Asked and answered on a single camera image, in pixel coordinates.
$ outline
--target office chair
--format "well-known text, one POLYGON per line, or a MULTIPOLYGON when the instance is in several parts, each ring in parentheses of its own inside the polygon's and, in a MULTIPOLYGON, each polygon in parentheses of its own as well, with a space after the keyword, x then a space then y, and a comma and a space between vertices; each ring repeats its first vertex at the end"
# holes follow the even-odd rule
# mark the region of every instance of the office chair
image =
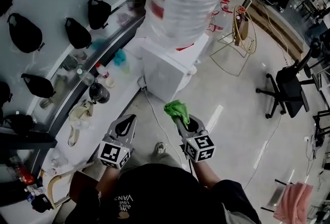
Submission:
POLYGON ((304 90, 301 85, 309 84, 309 80, 299 82, 296 77, 297 73, 304 68, 308 60, 311 58, 313 50, 309 49, 307 55, 299 63, 297 60, 294 65, 289 67, 284 67, 282 70, 278 71, 276 75, 276 82, 271 74, 267 74, 266 77, 270 78, 274 92, 264 91, 259 88, 256 89, 256 93, 263 93, 271 95, 275 98, 275 102, 271 113, 266 114, 266 118, 272 118, 277 106, 280 104, 282 107, 281 115, 286 113, 286 108, 291 118, 294 118, 299 112, 302 106, 305 107, 306 112, 309 111, 309 106, 305 97, 304 90))

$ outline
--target sneaker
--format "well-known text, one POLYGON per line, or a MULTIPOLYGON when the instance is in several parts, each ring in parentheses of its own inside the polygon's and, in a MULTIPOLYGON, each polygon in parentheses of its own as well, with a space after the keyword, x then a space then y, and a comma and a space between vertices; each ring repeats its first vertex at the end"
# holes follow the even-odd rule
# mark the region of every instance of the sneaker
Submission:
POLYGON ((159 142, 156 144, 156 147, 155 147, 156 154, 162 154, 162 153, 165 153, 165 151, 166 151, 166 148, 165 148, 165 144, 163 142, 159 142))

